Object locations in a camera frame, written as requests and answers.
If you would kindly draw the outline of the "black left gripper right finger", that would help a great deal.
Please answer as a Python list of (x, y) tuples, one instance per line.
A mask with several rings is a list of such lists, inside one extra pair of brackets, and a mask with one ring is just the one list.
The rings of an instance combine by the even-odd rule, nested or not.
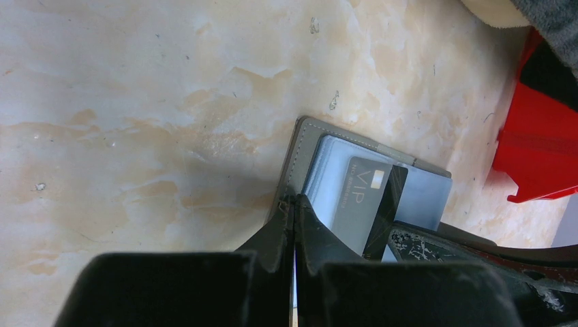
[(300, 326), (520, 326), (504, 282), (472, 262), (369, 261), (294, 200)]

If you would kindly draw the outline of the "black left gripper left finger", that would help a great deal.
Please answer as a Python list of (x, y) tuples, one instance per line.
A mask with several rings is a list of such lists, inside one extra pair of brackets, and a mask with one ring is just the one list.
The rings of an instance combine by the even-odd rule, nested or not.
[(290, 326), (294, 200), (234, 251), (103, 253), (57, 326)]

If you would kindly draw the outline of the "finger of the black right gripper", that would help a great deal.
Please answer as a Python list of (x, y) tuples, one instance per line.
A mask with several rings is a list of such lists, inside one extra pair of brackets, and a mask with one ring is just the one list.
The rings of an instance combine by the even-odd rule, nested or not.
[(504, 281), (526, 326), (577, 325), (577, 246), (517, 249), (457, 228), (448, 234), (408, 223), (389, 229), (397, 260), (473, 261), (490, 266)]

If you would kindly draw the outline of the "black credit card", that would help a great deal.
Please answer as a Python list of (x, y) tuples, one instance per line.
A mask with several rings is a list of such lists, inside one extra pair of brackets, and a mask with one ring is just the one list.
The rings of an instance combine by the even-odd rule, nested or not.
[(405, 167), (352, 157), (332, 233), (362, 258), (381, 261), (407, 175)]

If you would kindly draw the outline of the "grey leather card holder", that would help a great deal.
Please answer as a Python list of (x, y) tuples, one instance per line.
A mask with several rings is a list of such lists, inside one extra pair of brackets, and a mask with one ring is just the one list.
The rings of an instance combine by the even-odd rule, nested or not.
[[(393, 223), (404, 222), (445, 234), (450, 232), (452, 227), (441, 221), (453, 184), (450, 172), (308, 116), (296, 123), (277, 187), (277, 198), (296, 194), (306, 196), (319, 220), (331, 231), (352, 157), (408, 169)], [(393, 253), (386, 245), (381, 261), (393, 260)]]

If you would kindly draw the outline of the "red plastic bin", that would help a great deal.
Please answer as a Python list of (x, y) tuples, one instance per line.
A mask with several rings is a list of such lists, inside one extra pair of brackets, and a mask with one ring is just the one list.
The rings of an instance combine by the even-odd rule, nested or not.
[(516, 82), (492, 168), (518, 186), (507, 200), (556, 200), (577, 193), (577, 113)]

